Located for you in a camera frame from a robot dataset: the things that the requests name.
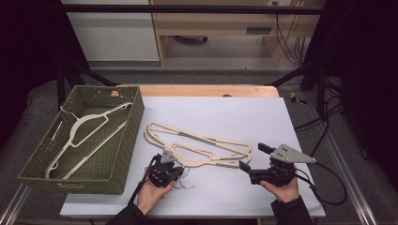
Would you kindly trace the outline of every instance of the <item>wicker basket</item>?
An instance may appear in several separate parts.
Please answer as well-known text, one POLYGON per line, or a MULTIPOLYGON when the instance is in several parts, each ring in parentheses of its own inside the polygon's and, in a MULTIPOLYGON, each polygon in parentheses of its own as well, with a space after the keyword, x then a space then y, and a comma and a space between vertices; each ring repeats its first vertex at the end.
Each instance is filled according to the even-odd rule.
POLYGON ((18 179, 48 193, 122 194, 145 108, 139 87, 75 86, 63 106, 64 111, 56 116, 18 179), (109 120, 106 123, 104 117, 82 123, 73 138, 74 144, 82 141, 99 125, 104 125, 78 147, 68 147, 58 160, 58 167, 51 171, 50 178, 44 178, 52 160, 68 142, 71 127, 76 122, 75 116, 82 118, 88 114, 102 114, 126 102, 132 105, 107 114, 109 120), (70 178, 62 179, 124 122, 127 122, 126 125, 82 167, 70 178))

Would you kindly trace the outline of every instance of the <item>light wood surface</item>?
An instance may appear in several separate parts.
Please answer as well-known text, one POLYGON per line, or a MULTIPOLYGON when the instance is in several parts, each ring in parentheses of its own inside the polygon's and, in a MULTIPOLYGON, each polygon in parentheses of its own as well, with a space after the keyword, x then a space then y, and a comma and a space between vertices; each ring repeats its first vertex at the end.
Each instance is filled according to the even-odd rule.
POLYGON ((140 85, 144 97, 261 97, 278 98, 273 86, 253 85, 140 85))
MULTIPOLYGON (((204 5, 204 6, 269 6, 270 0, 149 0, 151 5, 204 5)), ((291 0, 290 7, 323 7, 325 0, 291 0)), ((310 38, 319 16, 317 15, 279 15, 279 28, 287 43, 294 37, 310 38)), ((284 58, 283 48, 278 43, 275 15, 257 14, 201 14, 201 13, 156 13, 154 17, 155 34, 158 41, 168 36, 264 36, 274 66, 279 66, 284 58), (270 29, 269 34, 247 34, 250 27, 270 29)), ((158 44, 161 64, 167 45, 158 44)))

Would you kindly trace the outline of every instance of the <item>beige hanger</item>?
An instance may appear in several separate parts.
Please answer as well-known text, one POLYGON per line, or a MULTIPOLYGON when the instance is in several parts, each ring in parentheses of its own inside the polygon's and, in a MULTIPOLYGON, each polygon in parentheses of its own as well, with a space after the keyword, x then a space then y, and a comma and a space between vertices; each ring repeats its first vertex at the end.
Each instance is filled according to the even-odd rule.
POLYGON ((61 151, 58 152, 58 154, 56 155, 56 157, 52 160, 52 162, 50 163, 50 165, 47 167, 46 172, 44 174, 44 178, 45 179, 50 179, 50 172, 55 170, 56 168, 58 168, 58 159, 60 159, 62 157, 62 155, 65 153, 65 151, 68 149, 69 146, 71 147, 79 147, 82 143, 84 143, 89 137, 91 137, 91 135, 93 135, 95 132, 97 132, 102 126, 104 126, 106 123, 108 123, 109 118, 108 118, 108 114, 109 113, 113 113, 116 110, 120 110, 120 109, 126 109, 128 106, 132 105, 131 102, 127 102, 124 104, 121 104, 117 107, 112 108, 111 110, 104 112, 102 114, 89 114, 89 115, 85 115, 82 118, 78 118, 76 117, 73 113, 73 116, 75 116, 76 118, 76 122, 73 124, 72 128, 70 129, 70 133, 69 133, 69 140, 67 141, 67 143, 65 143, 65 145, 62 147, 61 151), (76 134, 77 129, 79 128, 79 126, 81 126, 83 123, 87 122, 88 120, 92 120, 92 119, 97 119, 97 118, 101 118, 104 117, 105 121, 100 124, 96 129, 94 129, 91 133, 89 133, 84 139, 82 139, 80 142, 78 142, 77 144, 74 144, 72 141, 74 139, 74 136, 76 134))
POLYGON ((145 135, 145 139, 149 143, 151 143, 155 146, 158 146, 161 149, 170 151, 177 158, 177 161, 179 163, 181 163, 184 167, 199 167, 199 166, 208 164, 208 165, 238 168, 239 167, 238 161, 240 159, 246 158, 246 163, 249 163, 250 160, 252 159, 252 155, 251 155, 252 145, 247 142, 235 142, 235 141, 229 141, 229 140, 225 140, 225 139, 217 139, 217 138, 210 138, 210 137, 205 137, 205 136, 198 136, 198 135, 189 133, 187 131, 165 125, 160 122, 149 123, 146 126, 146 132, 144 133, 144 135, 145 135), (181 144, 181 143, 174 143, 173 145, 170 145, 170 144, 167 144, 166 142, 164 142, 163 140, 161 140, 154 133, 154 131, 185 136, 185 137, 194 139, 194 140, 202 142, 202 143, 207 143, 207 144, 219 147, 221 149, 231 151, 234 154, 231 156, 216 157, 215 152, 211 151, 211 150, 190 147, 188 145, 181 144), (237 148, 232 147, 227 144, 244 146, 246 148, 246 151, 237 149, 237 148), (205 159, 205 160, 190 160, 188 158, 183 157, 181 154, 179 154, 177 151, 177 148, 182 148, 182 149, 191 151, 193 153, 205 156, 205 157, 207 157, 207 159, 205 159))
POLYGON ((76 164, 75 167, 73 167, 72 170, 70 170, 70 172, 68 172, 62 179, 67 180, 69 179, 77 170, 79 170, 79 168, 81 168, 83 166, 83 164, 85 164, 98 150, 100 150, 100 148, 106 144, 112 137, 114 137, 114 135, 121 130, 124 126, 126 125, 126 121, 121 124, 119 127, 117 127, 108 137, 106 137, 99 145, 97 145, 93 150, 91 150, 91 152, 85 156, 78 164, 76 164))

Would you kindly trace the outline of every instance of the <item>aluminum rail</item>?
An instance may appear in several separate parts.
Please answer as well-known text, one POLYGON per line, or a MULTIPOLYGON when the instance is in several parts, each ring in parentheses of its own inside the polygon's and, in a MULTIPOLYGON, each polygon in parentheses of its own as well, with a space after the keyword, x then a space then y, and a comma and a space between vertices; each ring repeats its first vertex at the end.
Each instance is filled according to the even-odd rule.
POLYGON ((186 5, 39 5, 44 10, 98 13, 212 13, 212 14, 278 14, 323 15, 336 10, 323 7, 249 7, 249 6, 186 6, 186 5))
POLYGON ((0 217, 0 225, 10 225, 14 223, 31 189, 31 187, 20 184, 11 202, 0 217))
MULTIPOLYGON (((306 98, 308 99, 308 102, 311 106, 311 109, 313 110, 315 117, 317 117, 318 113, 317 113, 317 110, 315 107, 314 94, 307 93, 305 95, 306 95, 306 98)), ((326 126, 323 124, 321 124, 319 126, 321 127, 321 131, 324 132, 326 126)), ((360 221, 362 222, 363 225, 376 225, 377 221, 375 220, 375 216, 372 212, 372 209, 370 208, 365 197, 363 196, 363 193, 360 190, 360 186, 358 185, 358 183, 354 177, 354 174, 349 169, 348 164, 345 162, 343 154, 340 151, 337 143, 334 141, 333 136, 331 135, 330 132, 328 132, 325 138, 326 138, 327 144, 329 146, 329 152, 330 152, 331 158, 334 162, 334 165, 337 168, 337 171, 342 176, 342 180, 344 181, 344 183, 347 187, 348 195, 357 211, 360 221)))

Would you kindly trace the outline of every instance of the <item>white table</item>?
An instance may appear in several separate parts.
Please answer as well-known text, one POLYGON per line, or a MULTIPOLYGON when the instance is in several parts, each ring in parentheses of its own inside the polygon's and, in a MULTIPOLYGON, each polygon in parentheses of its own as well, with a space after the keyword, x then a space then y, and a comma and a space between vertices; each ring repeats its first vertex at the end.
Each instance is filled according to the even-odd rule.
MULTIPOLYGON (((266 169, 269 165, 269 156, 257 150, 260 142, 272 147, 284 143, 300 151, 289 114, 279 97, 144 97, 144 104, 125 192, 120 196, 69 194, 61 216, 111 217, 127 205, 144 168, 153 156, 162 152, 144 139, 145 126, 154 120, 195 134, 251 143, 252 169, 266 169)), ((305 164, 297 167, 310 175, 305 164)), ((240 169, 193 168, 183 184, 195 188, 174 189, 149 217, 262 218, 273 215, 270 203, 275 197, 262 187, 252 185, 249 175, 240 169)), ((325 212, 308 185, 300 180, 298 184, 310 215, 324 217, 325 212)))

